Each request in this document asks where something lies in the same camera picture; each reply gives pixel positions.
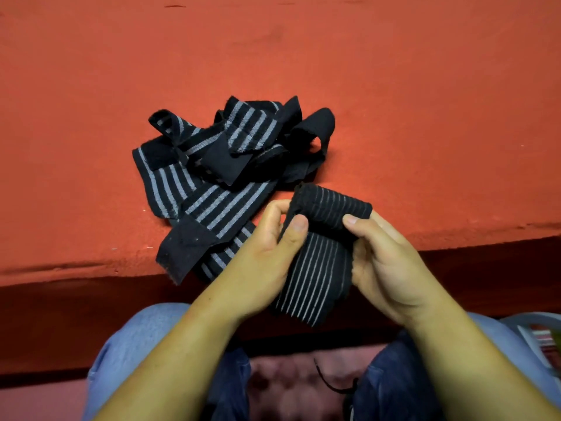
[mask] blue denim jeans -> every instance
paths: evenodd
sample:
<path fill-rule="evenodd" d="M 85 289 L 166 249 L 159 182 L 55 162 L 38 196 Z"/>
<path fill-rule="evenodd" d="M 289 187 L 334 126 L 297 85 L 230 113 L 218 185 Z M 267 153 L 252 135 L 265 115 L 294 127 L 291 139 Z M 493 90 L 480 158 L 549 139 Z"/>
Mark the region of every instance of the blue denim jeans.
<path fill-rule="evenodd" d="M 105 343 L 88 374 L 88 400 L 83 421 L 95 416 L 188 307 L 180 303 L 150 306 L 134 315 Z M 561 408 L 557 384 L 522 339 L 494 319 L 471 316 L 510 361 Z M 207 401 L 213 409 L 213 420 L 249 419 L 245 390 L 250 374 L 249 359 L 241 348 L 224 354 Z M 406 332 L 401 332 L 374 358 L 360 379 L 354 394 L 354 419 L 443 419 L 420 355 Z"/>

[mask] hand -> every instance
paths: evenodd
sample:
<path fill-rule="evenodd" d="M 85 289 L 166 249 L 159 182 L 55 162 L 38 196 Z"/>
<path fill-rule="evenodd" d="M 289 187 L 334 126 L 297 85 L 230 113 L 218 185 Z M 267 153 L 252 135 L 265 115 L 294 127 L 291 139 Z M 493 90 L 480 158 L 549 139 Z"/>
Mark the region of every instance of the hand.
<path fill-rule="evenodd" d="M 352 281 L 387 317 L 408 327 L 442 298 L 451 298 L 409 241 L 378 213 L 367 220 L 347 214 L 343 224 L 360 238 Z"/>
<path fill-rule="evenodd" d="M 288 268 L 308 231 L 308 220 L 294 216 L 278 241 L 289 200 L 272 201 L 259 225 L 224 271 L 208 287 L 217 306 L 230 319 L 241 322 L 262 311 L 281 292 Z"/>

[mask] person's right arm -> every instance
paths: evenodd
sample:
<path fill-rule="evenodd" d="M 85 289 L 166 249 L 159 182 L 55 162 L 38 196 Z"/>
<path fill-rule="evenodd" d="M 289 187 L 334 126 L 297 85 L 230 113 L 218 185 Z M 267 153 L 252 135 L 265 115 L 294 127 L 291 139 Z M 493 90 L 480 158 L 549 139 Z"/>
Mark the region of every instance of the person's right arm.
<path fill-rule="evenodd" d="M 403 325 L 423 357 L 449 421 L 559 421 L 561 411 L 495 347 L 380 215 L 346 215 L 360 239 L 353 283 Z"/>

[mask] person's right hand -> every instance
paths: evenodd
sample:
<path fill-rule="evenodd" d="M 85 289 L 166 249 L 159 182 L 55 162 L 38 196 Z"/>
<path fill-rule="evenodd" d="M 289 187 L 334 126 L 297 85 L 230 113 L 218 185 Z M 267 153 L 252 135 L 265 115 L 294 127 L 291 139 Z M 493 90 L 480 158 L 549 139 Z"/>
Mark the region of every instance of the person's right hand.
<path fill-rule="evenodd" d="M 387 317 L 409 327 L 450 298 L 415 248 L 378 213 L 372 211 L 368 220 L 347 214 L 343 224 L 360 238 L 352 281 Z"/>

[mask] striped cloth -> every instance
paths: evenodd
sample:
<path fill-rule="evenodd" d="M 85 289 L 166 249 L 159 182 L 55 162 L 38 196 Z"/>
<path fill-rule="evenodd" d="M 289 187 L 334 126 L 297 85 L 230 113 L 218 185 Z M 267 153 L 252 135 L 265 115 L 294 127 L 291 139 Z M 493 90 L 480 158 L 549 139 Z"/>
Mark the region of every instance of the striped cloth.
<path fill-rule="evenodd" d="M 343 216 L 368 218 L 372 205 L 306 183 L 292 198 L 284 228 L 296 214 L 309 221 L 304 246 L 291 264 L 283 290 L 273 302 L 274 310 L 287 313 L 312 327 L 347 297 L 352 277 L 352 246 L 356 237 L 343 226 Z"/>
<path fill-rule="evenodd" d="M 177 284 L 191 269 L 206 280 L 218 276 L 276 186 L 323 163 L 335 127 L 326 108 L 303 120 L 297 97 L 285 105 L 231 97 L 207 128 L 165 109 L 149 122 L 162 135 L 132 155 L 152 212 L 174 225 L 156 260 Z M 316 136 L 321 150 L 310 153 Z"/>

